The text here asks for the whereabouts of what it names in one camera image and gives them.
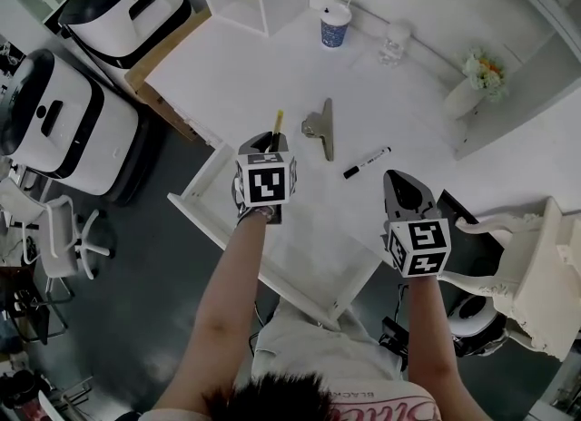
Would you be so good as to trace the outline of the person's left forearm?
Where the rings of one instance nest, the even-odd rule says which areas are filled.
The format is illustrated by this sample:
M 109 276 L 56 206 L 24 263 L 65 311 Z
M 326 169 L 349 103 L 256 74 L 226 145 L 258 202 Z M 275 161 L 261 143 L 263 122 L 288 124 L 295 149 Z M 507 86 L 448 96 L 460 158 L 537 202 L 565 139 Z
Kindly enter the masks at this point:
M 209 415 L 213 397 L 233 398 L 251 331 L 268 214 L 252 210 L 235 228 L 203 292 L 182 361 L 153 409 Z

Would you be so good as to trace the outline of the round white black device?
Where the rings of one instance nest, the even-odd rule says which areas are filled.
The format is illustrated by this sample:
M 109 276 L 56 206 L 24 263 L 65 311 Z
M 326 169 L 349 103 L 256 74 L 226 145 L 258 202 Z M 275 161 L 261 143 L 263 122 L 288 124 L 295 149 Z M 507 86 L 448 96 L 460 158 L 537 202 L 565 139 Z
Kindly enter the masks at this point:
M 467 295 L 448 314 L 457 357 L 486 357 L 508 339 L 507 317 L 496 311 L 492 298 Z

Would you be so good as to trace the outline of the white swivel chair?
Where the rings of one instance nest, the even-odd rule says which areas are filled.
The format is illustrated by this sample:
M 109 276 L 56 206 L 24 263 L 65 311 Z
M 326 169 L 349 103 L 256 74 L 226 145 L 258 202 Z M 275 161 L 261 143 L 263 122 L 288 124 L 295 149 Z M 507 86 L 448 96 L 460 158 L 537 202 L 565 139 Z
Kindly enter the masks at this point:
M 39 218 L 39 249 L 47 277 L 45 293 L 48 298 L 51 298 L 57 280 L 69 297 L 74 295 L 65 280 L 79 272 L 79 265 L 82 265 L 88 279 L 96 277 L 96 272 L 89 265 L 89 253 L 110 259 L 114 257 L 113 249 L 89 241 L 92 226 L 97 219 L 104 219 L 105 216 L 104 210 L 93 210 L 87 219 L 81 217 L 75 212 L 73 200 L 67 195 L 45 204 Z

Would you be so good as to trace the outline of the white vase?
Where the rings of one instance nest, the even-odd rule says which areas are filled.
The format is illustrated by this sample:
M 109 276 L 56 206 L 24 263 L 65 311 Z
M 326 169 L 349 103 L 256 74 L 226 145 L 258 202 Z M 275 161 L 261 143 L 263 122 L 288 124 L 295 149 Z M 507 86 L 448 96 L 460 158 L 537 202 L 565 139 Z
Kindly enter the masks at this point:
M 465 78 L 455 87 L 444 101 L 444 112 L 450 120 L 462 118 L 470 113 L 484 98 L 483 89 L 475 89 L 471 81 Z

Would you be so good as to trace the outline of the blue patterned paper cup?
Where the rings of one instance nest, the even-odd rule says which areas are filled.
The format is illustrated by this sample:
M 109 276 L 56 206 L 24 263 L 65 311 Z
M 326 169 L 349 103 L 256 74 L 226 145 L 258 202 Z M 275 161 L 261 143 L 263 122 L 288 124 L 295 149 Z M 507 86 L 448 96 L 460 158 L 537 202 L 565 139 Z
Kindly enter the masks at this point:
M 321 43 L 334 49 L 341 47 L 352 19 L 350 8 L 343 3 L 333 2 L 320 11 Z

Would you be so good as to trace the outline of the large metal binder clip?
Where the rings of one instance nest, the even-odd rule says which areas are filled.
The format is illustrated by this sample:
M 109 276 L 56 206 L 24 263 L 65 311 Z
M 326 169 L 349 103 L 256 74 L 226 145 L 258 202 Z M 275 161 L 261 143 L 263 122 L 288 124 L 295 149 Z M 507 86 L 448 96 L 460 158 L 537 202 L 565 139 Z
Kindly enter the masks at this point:
M 332 99 L 327 98 L 320 113 L 310 113 L 301 123 L 301 132 L 308 138 L 320 139 L 328 162 L 334 161 Z

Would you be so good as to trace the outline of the person's right forearm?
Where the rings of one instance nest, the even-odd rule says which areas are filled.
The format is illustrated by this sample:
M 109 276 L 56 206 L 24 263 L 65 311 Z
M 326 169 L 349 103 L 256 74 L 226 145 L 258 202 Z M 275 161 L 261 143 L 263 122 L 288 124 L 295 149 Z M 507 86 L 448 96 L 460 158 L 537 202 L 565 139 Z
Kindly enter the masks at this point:
M 409 381 L 434 398 L 443 421 L 490 421 L 464 386 L 434 276 L 409 280 Z

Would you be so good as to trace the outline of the white plastic chair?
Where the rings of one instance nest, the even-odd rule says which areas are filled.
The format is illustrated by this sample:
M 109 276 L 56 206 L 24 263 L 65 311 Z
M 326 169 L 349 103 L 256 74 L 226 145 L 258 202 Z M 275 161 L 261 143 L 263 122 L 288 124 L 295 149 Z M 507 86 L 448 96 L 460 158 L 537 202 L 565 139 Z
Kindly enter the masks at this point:
M 0 206 L 22 226 L 33 224 L 45 211 L 43 203 L 29 197 L 10 178 L 0 181 Z

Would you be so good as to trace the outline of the person's white t-shirt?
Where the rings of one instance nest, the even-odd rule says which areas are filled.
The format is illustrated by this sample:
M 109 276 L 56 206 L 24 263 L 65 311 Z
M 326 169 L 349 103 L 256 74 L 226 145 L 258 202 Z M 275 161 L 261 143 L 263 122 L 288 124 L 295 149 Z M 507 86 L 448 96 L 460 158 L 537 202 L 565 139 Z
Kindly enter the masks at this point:
M 306 395 L 268 396 L 248 401 L 258 391 L 254 382 L 233 394 L 228 402 L 210 401 L 203 415 L 181 409 L 153 409 L 138 421 L 442 421 L 437 403 L 422 387 L 402 380 L 337 379 L 323 393 L 323 403 Z

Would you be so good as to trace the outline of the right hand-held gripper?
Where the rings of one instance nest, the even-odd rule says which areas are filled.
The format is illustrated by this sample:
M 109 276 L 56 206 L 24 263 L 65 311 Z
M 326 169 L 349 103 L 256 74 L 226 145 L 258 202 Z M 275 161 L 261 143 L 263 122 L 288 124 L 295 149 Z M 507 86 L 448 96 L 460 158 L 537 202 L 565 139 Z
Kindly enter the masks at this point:
M 451 238 L 432 191 L 403 171 L 387 170 L 383 184 L 388 218 L 414 220 L 389 223 L 384 245 L 392 267 L 407 279 L 440 275 L 451 253 Z

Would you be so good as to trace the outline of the white black robot base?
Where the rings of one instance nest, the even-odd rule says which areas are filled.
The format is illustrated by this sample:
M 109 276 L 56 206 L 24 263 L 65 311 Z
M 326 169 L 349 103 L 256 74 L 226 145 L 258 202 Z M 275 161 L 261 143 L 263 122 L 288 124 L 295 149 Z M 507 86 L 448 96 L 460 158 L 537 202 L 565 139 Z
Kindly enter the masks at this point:
M 143 175 L 143 112 L 47 49 L 0 100 L 0 154 L 63 185 L 124 203 Z
M 191 14 L 188 0 L 68 0 L 58 22 L 93 57 L 129 70 Z

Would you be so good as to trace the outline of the ornate white dresser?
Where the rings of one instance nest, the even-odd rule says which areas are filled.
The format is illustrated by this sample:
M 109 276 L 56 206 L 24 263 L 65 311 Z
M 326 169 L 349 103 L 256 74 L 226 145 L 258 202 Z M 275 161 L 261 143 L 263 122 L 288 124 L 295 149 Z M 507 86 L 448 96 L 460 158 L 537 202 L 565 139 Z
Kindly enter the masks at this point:
M 460 218 L 456 227 L 471 235 L 503 230 L 510 239 L 494 275 L 445 271 L 438 279 L 491 298 L 512 321 L 513 340 L 565 360 L 581 331 L 581 213 L 565 215 L 549 197 L 541 216 L 500 213 L 476 224 Z

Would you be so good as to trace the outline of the yellow and black pen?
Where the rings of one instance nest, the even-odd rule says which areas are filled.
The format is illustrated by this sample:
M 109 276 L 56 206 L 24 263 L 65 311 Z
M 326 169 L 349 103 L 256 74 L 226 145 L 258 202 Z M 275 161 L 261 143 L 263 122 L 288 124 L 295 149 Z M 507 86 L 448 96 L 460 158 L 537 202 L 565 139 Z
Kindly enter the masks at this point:
M 277 152 L 279 150 L 283 115 L 284 115 L 283 110 L 278 110 L 274 129 L 272 131 L 271 136 L 271 147 L 270 147 L 271 152 Z

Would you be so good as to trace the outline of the black metal chair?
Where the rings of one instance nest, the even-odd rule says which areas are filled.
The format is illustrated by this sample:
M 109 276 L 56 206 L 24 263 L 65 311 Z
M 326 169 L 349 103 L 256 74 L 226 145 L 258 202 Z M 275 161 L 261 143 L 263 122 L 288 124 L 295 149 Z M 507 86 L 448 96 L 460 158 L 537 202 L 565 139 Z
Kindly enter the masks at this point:
M 46 345 L 49 339 L 60 337 L 68 330 L 58 306 L 69 302 L 73 296 L 54 299 L 53 285 L 54 281 L 48 279 L 42 295 L 35 285 L 32 269 L 20 269 L 9 279 L 5 312 L 24 343 Z

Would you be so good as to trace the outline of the black and white marker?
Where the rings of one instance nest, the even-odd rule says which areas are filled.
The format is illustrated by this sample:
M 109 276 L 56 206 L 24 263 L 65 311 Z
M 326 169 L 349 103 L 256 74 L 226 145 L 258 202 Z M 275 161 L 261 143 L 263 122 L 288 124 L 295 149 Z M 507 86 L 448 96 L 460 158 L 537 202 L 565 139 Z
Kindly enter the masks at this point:
M 361 162 L 352 165 L 345 172 L 343 172 L 343 178 L 345 180 L 350 179 L 352 176 L 354 176 L 355 174 L 360 172 L 364 167 L 369 166 L 370 164 L 372 164 L 376 160 L 380 159 L 381 157 L 383 157 L 386 154 L 390 154 L 391 152 L 392 152 L 392 150 L 389 146 L 384 146 L 384 147 L 380 148 L 379 150 L 372 153 L 371 155 L 368 155 Z

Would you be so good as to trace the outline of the person's light grey trousers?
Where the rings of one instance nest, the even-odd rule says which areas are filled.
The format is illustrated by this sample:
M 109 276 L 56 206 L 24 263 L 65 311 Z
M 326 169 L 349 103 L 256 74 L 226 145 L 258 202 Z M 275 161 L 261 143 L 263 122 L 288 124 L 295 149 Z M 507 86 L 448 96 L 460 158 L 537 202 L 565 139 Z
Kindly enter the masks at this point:
M 251 375 L 314 373 L 327 386 L 348 391 L 373 390 L 402 379 L 401 359 L 373 339 L 351 310 L 343 312 L 339 324 L 338 331 L 321 327 L 281 299 L 259 333 Z

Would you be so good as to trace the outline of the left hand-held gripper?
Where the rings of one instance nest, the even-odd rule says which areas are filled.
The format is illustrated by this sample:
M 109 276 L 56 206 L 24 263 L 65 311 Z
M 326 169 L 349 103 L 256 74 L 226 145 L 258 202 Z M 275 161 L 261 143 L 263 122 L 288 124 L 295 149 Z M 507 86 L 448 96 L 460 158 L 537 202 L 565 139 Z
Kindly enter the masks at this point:
M 277 152 L 271 147 L 271 132 L 255 135 L 245 142 L 236 157 L 231 194 L 241 219 L 250 211 L 272 209 L 268 224 L 282 223 L 282 205 L 290 201 L 297 181 L 297 161 L 289 152 L 287 137 L 278 134 Z

